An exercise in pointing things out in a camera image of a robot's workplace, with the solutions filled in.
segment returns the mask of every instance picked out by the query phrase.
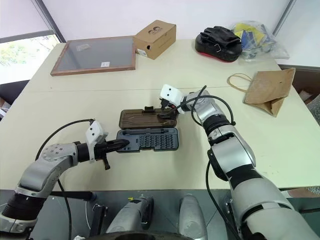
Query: plastic bag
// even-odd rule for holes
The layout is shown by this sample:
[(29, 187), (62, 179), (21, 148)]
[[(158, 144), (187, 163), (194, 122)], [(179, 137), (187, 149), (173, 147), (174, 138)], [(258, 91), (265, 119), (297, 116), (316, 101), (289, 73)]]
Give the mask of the plastic bag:
[(264, 24), (257, 21), (242, 21), (231, 29), (241, 39), (241, 55), (246, 61), (289, 59), (285, 47), (276, 41), (276, 37)]

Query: white wall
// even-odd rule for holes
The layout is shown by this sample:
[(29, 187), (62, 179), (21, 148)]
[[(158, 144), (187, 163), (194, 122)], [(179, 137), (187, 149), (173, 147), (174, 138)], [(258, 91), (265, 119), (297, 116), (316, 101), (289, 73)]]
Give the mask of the white wall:
[(290, 55), (279, 64), (320, 67), (320, 0), (297, 0), (276, 38)]
[(0, 0), (0, 38), (47, 30), (30, 0)]
[(178, 39), (207, 27), (257, 20), (272, 31), (289, 0), (43, 0), (66, 40), (135, 35), (154, 20), (177, 25)]

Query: brown case lid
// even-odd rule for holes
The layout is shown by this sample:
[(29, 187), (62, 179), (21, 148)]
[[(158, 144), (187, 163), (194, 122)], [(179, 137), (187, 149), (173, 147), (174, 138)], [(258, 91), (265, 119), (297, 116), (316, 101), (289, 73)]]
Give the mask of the brown case lid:
[(178, 111), (169, 119), (158, 117), (160, 113), (167, 113), (171, 109), (154, 109), (153, 106), (143, 109), (126, 109), (121, 111), (119, 127), (121, 129), (149, 129), (149, 128), (171, 128), (177, 125)]

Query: gray floor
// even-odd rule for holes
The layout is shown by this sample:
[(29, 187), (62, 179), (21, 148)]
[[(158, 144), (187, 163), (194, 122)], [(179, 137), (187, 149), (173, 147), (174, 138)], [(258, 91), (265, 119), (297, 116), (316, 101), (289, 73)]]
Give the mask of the gray floor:
[[(5, 204), (10, 198), (12, 191), (0, 191), (0, 205)], [(186, 194), (193, 194), (199, 201), (204, 220), (207, 225), (208, 238), (210, 240), (232, 240), (233, 237), (227, 233), (223, 219), (211, 202), (205, 190), (152, 190), (152, 191), (101, 191), (96, 192), (97, 198), (88, 202), (88, 221), (92, 221), (92, 207), (95, 203), (108, 207), (107, 217), (102, 230), (105, 231), (118, 213), (128, 202), (128, 198), (140, 196), (152, 196), (154, 198), (153, 220), (149, 231), (177, 232), (180, 199)], [(220, 206), (229, 199), (230, 191), (214, 190)], [(290, 200), (296, 209), (319, 208), (318, 198), (298, 198)], [(86, 223), (85, 201), (69, 199), (72, 214), (72, 237), (76, 235), (87, 237), (89, 228)], [(305, 219), (314, 231), (320, 236), (320, 212), (308, 213)], [(35, 240), (63, 240), (68, 238), (68, 215), (65, 201), (62, 197), (51, 196), (45, 202), (31, 236)]]

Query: brown paper bag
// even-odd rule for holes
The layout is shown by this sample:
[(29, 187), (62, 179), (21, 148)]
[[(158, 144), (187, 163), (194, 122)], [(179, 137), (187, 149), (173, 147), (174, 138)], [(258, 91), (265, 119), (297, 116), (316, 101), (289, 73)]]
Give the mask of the brown paper bag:
[(284, 99), (289, 95), (295, 72), (295, 68), (280, 71), (258, 71), (248, 90), (238, 88), (230, 82), (232, 76), (244, 78), (239, 76), (243, 73), (231, 75), (227, 82), (232, 87), (246, 93), (244, 103), (261, 108), (276, 117)]

